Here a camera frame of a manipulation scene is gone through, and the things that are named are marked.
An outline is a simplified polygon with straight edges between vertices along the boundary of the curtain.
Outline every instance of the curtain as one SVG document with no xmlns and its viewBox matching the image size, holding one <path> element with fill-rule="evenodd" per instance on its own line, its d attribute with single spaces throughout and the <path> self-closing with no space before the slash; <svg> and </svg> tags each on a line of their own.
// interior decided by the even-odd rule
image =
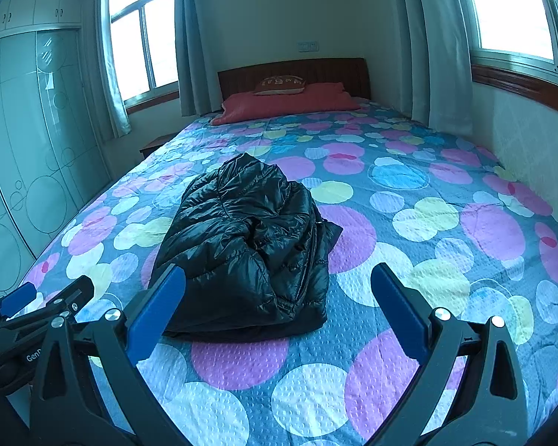
<svg viewBox="0 0 558 446">
<path fill-rule="evenodd" d="M 217 75 L 201 36 L 195 0 L 176 0 L 176 59 L 182 116 L 203 115 L 221 106 Z"/>
<path fill-rule="evenodd" d="M 471 136 L 473 81 L 461 0 L 405 0 L 411 38 L 412 118 Z"/>
<path fill-rule="evenodd" d="M 109 0 L 85 0 L 81 28 L 81 70 L 93 126 L 102 142 L 131 127 L 113 66 Z"/>
</svg>

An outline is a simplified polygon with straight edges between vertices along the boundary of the bedsheet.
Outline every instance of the bedsheet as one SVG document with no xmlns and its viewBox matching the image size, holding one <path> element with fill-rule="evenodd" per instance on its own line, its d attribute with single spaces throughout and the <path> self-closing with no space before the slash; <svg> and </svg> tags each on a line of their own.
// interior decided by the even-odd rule
<svg viewBox="0 0 558 446">
<path fill-rule="evenodd" d="M 344 231 L 330 255 L 328 321 L 258 344 L 162 338 L 138 364 L 195 445 L 360 445 L 417 369 L 372 296 L 387 262 L 432 306 L 464 320 L 504 318 L 516 344 L 533 433 L 558 403 L 558 222 L 488 150 L 362 102 L 356 112 L 212 127 L 198 119 L 82 211 L 26 280 L 34 310 L 86 274 L 96 295 L 78 320 L 123 307 L 147 286 L 187 184 L 241 152 L 311 190 Z M 128 429 L 99 359 L 93 371 L 116 424 Z M 429 429 L 463 370 L 458 359 Z"/>
</svg>

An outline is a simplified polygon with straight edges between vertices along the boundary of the window sill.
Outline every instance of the window sill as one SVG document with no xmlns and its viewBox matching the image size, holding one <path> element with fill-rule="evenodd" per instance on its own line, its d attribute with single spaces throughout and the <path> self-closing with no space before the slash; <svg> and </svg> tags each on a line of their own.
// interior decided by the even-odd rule
<svg viewBox="0 0 558 446">
<path fill-rule="evenodd" d="M 126 107 L 126 114 L 130 115 L 139 110 L 148 109 L 176 98 L 180 98 L 178 83 L 172 82 L 138 96 L 128 98 L 124 101 L 124 106 Z"/>
<path fill-rule="evenodd" d="M 558 111 L 558 83 L 481 64 L 472 64 L 471 71 L 474 82 L 519 94 Z"/>
</svg>

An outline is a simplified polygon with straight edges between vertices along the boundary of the headboard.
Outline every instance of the headboard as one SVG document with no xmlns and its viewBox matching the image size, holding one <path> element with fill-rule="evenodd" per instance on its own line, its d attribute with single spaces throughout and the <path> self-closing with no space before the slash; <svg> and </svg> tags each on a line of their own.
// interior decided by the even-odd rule
<svg viewBox="0 0 558 446">
<path fill-rule="evenodd" d="M 219 72 L 223 100 L 233 94 L 250 92 L 266 77 L 296 75 L 307 84 L 342 82 L 352 97 L 370 99 L 370 78 L 364 59 L 306 59 L 251 65 Z"/>
</svg>

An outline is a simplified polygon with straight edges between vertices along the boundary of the pillow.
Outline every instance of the pillow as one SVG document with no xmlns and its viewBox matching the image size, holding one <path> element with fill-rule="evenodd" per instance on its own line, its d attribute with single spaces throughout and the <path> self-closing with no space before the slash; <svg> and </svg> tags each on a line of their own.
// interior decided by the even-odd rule
<svg viewBox="0 0 558 446">
<path fill-rule="evenodd" d="M 253 92 L 233 94 L 223 103 L 223 115 L 213 125 L 310 112 L 358 110 L 360 105 L 344 90 L 343 84 L 310 84 L 301 94 L 256 96 Z"/>
<path fill-rule="evenodd" d="M 254 89 L 256 96 L 275 96 L 275 95 L 291 95 L 301 94 L 304 92 L 306 83 L 301 77 L 294 75 L 278 75 L 276 77 L 268 77 L 263 80 Z"/>
</svg>

